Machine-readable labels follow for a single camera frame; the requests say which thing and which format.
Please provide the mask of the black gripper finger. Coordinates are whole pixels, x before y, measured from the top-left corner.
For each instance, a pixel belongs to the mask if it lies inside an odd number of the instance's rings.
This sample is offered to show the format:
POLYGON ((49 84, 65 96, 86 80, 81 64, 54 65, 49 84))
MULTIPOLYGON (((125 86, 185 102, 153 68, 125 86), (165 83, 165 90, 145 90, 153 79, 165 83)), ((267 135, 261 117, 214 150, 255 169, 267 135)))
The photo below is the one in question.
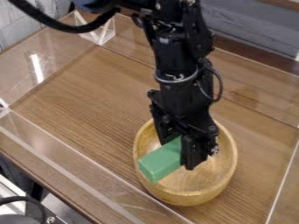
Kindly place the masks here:
POLYGON ((209 156, 219 151, 218 136, 218 131, 207 134, 194 132, 182 134, 181 163, 187 170, 193 171, 209 159, 209 156))
POLYGON ((181 135, 181 133, 174 127, 171 116, 158 107, 155 103, 150 105, 150 111, 154 118, 154 127, 161 144, 167 144, 181 135))

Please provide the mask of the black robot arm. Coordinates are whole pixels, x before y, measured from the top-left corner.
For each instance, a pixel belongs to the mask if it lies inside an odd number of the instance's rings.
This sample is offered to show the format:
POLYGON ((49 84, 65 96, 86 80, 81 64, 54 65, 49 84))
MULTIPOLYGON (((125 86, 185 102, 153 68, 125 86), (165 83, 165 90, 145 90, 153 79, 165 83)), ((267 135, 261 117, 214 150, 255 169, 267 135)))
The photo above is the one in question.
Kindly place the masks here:
POLYGON ((214 35, 202 15, 202 0, 74 0, 89 13, 130 9, 154 51, 154 78, 159 88, 147 92, 154 127, 162 144, 182 144, 179 161, 194 169, 219 149, 219 127, 211 105, 222 98, 223 80, 209 54, 214 35))

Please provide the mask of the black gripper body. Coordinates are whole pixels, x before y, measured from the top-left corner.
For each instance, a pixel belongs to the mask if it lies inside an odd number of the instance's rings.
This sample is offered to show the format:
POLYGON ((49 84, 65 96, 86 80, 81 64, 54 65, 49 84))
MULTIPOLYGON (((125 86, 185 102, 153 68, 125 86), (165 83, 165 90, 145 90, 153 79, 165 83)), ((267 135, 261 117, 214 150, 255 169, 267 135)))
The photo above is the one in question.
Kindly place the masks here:
POLYGON ((187 132, 221 132, 211 118, 211 104, 219 100, 214 98, 211 73, 181 82, 161 82, 161 89, 150 90, 147 96, 151 104, 155 103, 171 116, 181 135, 187 132))

